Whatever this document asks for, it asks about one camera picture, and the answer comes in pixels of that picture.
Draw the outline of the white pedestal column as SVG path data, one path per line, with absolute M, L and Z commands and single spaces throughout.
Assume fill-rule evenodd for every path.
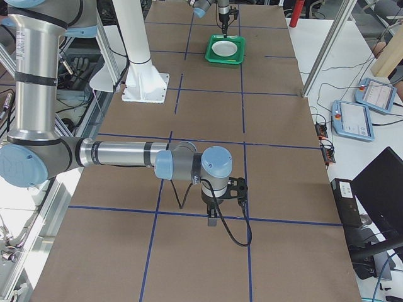
M 113 1 L 130 67 L 122 100 L 163 103 L 169 74 L 160 73 L 152 63 L 140 1 Z

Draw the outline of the upper orange black connector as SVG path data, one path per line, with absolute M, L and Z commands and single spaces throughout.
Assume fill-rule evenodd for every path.
M 316 123 L 314 126 L 319 140 L 328 138 L 326 123 Z

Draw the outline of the aluminium frame post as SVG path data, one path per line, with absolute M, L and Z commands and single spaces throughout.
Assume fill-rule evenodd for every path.
M 302 97 L 307 97 L 312 90 L 324 63 L 329 56 L 333 45 L 338 39 L 339 34 L 343 30 L 354 6 L 356 5 L 357 0 L 344 0 L 341 4 L 341 7 L 332 22 L 332 25 L 328 31 L 328 34 L 324 40 L 324 43 L 321 46 L 321 49 L 318 53 L 318 56 L 310 70 L 309 76 L 304 84 L 304 88 L 302 89 Z

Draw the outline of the red cylinder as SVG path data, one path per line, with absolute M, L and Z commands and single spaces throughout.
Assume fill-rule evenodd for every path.
M 295 28 L 297 26 L 298 20 L 300 18 L 300 14 L 304 8 L 305 0 L 296 0 L 295 5 L 293 7 L 292 16 L 290 19 L 289 26 L 291 28 Z

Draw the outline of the green plastic tray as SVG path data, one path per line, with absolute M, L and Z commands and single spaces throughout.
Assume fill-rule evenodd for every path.
M 238 47 L 237 53 L 230 57 L 220 57 L 218 55 L 215 55 L 214 52 L 212 51 L 212 45 L 215 42 L 222 41 L 222 40 L 234 42 Z M 205 59 L 211 63 L 239 65 L 244 60 L 245 44 L 246 44 L 246 41 L 242 36 L 226 36 L 226 37 L 224 37 L 223 35 L 212 35 L 207 44 L 207 49 L 205 52 Z

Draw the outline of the black monitor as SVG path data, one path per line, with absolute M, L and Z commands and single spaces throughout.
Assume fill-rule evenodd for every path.
M 402 159 L 391 147 L 380 152 L 353 180 L 352 188 L 377 228 L 390 231 L 382 242 L 356 250 L 356 260 L 387 250 L 402 251 Z

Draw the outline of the lower orange black connector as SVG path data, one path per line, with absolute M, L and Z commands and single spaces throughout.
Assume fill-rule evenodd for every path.
M 321 145 L 321 152 L 326 165 L 334 164 L 334 147 L 332 145 Z

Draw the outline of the orange black connector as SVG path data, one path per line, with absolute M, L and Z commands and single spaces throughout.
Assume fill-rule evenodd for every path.
M 328 138 L 326 123 L 316 123 L 314 126 L 319 140 Z
M 334 147 L 332 145 L 321 145 L 321 152 L 326 165 L 334 164 Z

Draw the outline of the blue teach pendant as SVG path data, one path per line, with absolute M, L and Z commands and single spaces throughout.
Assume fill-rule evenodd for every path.
M 381 114 L 392 111 L 397 89 L 375 79 L 364 78 L 355 92 L 355 101 Z
M 375 134 L 368 106 L 335 100 L 332 104 L 332 125 L 342 137 L 372 142 Z

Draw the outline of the near blue teach pendant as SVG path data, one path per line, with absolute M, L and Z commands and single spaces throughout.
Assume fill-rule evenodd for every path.
M 372 142 L 375 134 L 368 106 L 335 100 L 332 104 L 332 125 L 342 137 Z

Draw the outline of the black computer box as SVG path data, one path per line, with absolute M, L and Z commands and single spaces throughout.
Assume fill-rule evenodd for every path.
M 360 228 L 363 224 L 361 222 L 351 181 L 348 179 L 334 178 L 331 181 L 331 188 L 339 219 L 343 226 Z

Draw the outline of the wooden beam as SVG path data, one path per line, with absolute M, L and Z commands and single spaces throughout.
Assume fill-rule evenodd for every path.
M 371 67 L 372 74 L 376 77 L 388 77 L 402 62 L 402 26 L 388 43 L 378 42 L 372 46 L 372 53 L 376 58 Z

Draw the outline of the far blue teach pendant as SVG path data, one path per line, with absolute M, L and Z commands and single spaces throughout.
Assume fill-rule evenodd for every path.
M 355 92 L 355 101 L 381 114 L 392 111 L 397 89 L 375 79 L 364 78 Z

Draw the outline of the white round plate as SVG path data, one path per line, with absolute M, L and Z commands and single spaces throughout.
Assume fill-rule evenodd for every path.
M 212 51 L 220 57 L 230 57 L 237 53 L 238 47 L 234 42 L 222 40 L 212 45 Z

